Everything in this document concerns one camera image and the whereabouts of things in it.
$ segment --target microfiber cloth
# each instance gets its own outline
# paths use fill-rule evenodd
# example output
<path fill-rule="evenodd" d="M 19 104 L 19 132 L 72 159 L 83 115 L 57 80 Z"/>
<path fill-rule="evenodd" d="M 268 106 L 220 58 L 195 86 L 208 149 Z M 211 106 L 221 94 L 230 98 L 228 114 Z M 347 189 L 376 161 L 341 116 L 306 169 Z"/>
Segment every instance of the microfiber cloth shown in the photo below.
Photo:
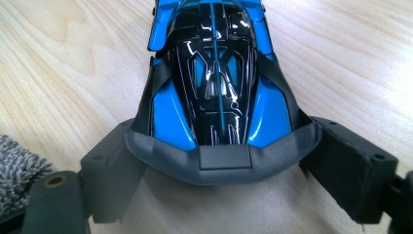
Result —
<path fill-rule="evenodd" d="M 31 186 L 52 171 L 45 158 L 0 135 L 0 216 L 26 207 Z"/>

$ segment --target light wood grain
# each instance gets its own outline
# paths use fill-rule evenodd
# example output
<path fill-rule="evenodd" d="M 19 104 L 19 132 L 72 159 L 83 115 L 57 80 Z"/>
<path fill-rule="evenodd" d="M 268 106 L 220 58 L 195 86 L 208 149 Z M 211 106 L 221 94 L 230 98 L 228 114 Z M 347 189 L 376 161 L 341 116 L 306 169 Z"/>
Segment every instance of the light wood grain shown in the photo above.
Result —
<path fill-rule="evenodd" d="M 413 170 L 413 3 L 263 1 L 300 106 Z M 134 117 L 148 72 L 154 1 L 0 0 L 0 134 L 50 159 L 79 160 Z M 365 233 L 385 233 L 380 225 Z M 148 170 L 125 225 L 94 233 L 363 233 L 294 167 L 267 181 L 196 187 Z"/>

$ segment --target black plastic part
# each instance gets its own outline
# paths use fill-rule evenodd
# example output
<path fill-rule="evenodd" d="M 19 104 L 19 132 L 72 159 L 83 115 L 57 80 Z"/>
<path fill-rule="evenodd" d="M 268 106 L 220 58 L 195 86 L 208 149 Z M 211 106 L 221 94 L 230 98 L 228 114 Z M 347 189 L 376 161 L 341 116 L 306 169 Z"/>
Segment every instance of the black plastic part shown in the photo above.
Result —
<path fill-rule="evenodd" d="M 127 144 L 135 157 L 167 175 L 198 185 L 220 185 L 252 183 L 274 176 L 298 163 L 320 140 L 320 125 L 310 124 L 264 148 L 220 145 L 218 152 L 216 145 L 201 145 L 187 152 L 134 131 L 128 132 Z M 234 153 L 240 157 L 228 156 Z"/>
<path fill-rule="evenodd" d="M 357 223 L 378 223 L 380 199 L 392 183 L 397 159 L 373 143 L 329 120 L 319 147 L 302 161 L 338 205 Z"/>
<path fill-rule="evenodd" d="M 54 173 L 33 185 L 21 233 L 90 233 L 77 174 Z"/>
<path fill-rule="evenodd" d="M 125 147 L 131 121 L 118 125 L 81 161 L 86 209 L 96 223 L 122 217 L 145 171 L 146 164 Z"/>
<path fill-rule="evenodd" d="M 25 209 L 12 212 L 0 217 L 0 233 L 15 234 L 20 233 L 24 220 Z"/>
<path fill-rule="evenodd" d="M 169 26 L 167 45 L 173 83 L 196 143 L 246 143 L 258 76 L 246 12 L 222 3 L 183 4 Z"/>
<path fill-rule="evenodd" d="M 382 197 L 383 209 L 392 217 L 389 233 L 413 233 L 413 172 L 394 178 Z"/>

